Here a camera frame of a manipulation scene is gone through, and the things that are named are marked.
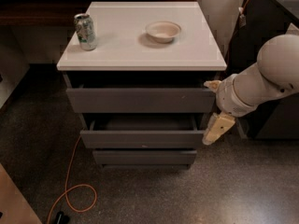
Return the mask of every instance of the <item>wall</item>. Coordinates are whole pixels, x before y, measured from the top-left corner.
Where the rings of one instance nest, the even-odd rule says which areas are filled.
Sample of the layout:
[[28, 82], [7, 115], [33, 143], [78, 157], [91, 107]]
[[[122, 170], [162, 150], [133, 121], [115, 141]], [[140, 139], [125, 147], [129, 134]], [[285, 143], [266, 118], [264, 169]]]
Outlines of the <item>wall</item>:
[[[198, 0], [223, 55], [227, 51], [229, 40], [235, 28], [238, 7], [241, 6], [242, 1]], [[58, 54], [64, 46], [67, 30], [69, 29], [60, 30], [59, 35], [64, 34], [65, 36], [58, 38], [57, 35], [51, 37], [53, 29], [49, 28], [45, 28], [43, 31], [38, 28], [13, 28], [13, 32], [20, 41], [29, 63], [56, 63], [59, 59]]]
[[235, 28], [238, 8], [242, 6], [243, 0], [197, 1], [206, 16], [213, 35], [216, 37], [221, 53], [224, 55]]

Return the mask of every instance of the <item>drawer front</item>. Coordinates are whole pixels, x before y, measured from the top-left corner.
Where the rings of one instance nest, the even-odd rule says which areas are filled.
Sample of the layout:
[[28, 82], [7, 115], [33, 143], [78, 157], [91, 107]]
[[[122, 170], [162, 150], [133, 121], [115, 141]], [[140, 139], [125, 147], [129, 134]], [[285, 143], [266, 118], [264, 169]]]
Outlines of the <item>drawer front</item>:
[[81, 131], [86, 148], [197, 148], [204, 131]]
[[167, 170], [187, 170], [190, 169], [190, 164], [128, 164], [128, 165], [119, 165], [119, 164], [101, 164], [98, 165], [102, 169], [167, 169]]
[[196, 150], [95, 150], [93, 152], [94, 159], [99, 165], [185, 165], [193, 164], [196, 154]]
[[76, 113], [208, 113], [215, 93], [205, 88], [67, 89]]

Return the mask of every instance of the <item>power cord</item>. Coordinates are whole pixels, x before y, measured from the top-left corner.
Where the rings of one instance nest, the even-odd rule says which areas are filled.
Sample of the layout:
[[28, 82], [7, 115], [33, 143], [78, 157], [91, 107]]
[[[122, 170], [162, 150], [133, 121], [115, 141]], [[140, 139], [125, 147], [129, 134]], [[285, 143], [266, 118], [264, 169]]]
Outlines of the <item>power cord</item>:
[[[73, 159], [75, 157], [75, 153], [76, 153], [76, 149], [77, 149], [77, 146], [78, 146], [78, 143], [80, 141], [80, 136], [78, 137], [78, 140], [75, 144], [75, 147], [74, 147], [74, 150], [73, 150], [73, 154], [72, 154], [72, 158], [69, 162], [69, 165], [68, 165], [68, 169], [67, 169], [67, 175], [66, 175], [66, 180], [65, 180], [65, 185], [64, 185], [64, 193], [55, 201], [55, 203], [53, 204], [52, 208], [50, 209], [50, 212], [49, 212], [49, 215], [48, 215], [48, 219], [47, 219], [47, 224], [50, 224], [50, 217], [51, 217], [51, 214], [53, 212], [53, 209], [54, 207], [56, 206], [56, 204], [65, 196], [66, 198], [66, 202], [68, 204], [68, 206], [74, 211], [74, 212], [77, 212], [77, 213], [84, 213], [84, 212], [87, 212], [88, 210], [92, 209], [93, 206], [95, 205], [96, 203], [96, 200], [97, 200], [97, 193], [96, 193], [96, 190], [93, 186], [89, 185], [89, 184], [78, 184], [76, 186], [73, 186], [71, 188], [67, 188], [67, 183], [68, 183], [68, 179], [69, 179], [69, 174], [70, 174], [70, 171], [71, 171], [71, 167], [72, 167], [72, 163], [73, 163]], [[77, 189], [77, 188], [82, 188], [82, 187], [85, 187], [85, 188], [88, 188], [88, 189], [91, 189], [94, 193], [94, 200], [93, 200], [93, 203], [86, 207], [85, 209], [77, 209], [75, 208], [72, 203], [69, 201], [68, 199], [68, 196], [67, 196], [67, 193], [70, 192], [71, 190], [73, 189]]]

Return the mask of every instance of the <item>open drawer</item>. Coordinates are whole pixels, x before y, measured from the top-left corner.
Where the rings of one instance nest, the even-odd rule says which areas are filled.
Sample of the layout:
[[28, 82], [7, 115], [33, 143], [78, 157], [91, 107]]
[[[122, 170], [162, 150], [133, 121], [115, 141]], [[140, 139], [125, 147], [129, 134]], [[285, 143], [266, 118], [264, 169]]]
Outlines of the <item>open drawer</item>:
[[197, 148], [198, 126], [192, 115], [98, 115], [81, 137], [87, 148]]
[[76, 113], [208, 113], [215, 93], [210, 73], [68, 73], [66, 90]]

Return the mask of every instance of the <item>white countertop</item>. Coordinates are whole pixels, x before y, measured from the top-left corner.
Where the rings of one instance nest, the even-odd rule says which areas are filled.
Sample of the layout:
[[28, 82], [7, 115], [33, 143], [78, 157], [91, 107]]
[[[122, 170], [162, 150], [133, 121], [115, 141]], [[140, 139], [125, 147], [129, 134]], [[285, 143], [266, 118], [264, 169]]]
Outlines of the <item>white countertop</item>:
[[[62, 71], [222, 71], [221, 52], [197, 2], [92, 2], [98, 46], [80, 48], [74, 34], [61, 60]], [[146, 36], [155, 21], [172, 21], [182, 31], [170, 44]]]

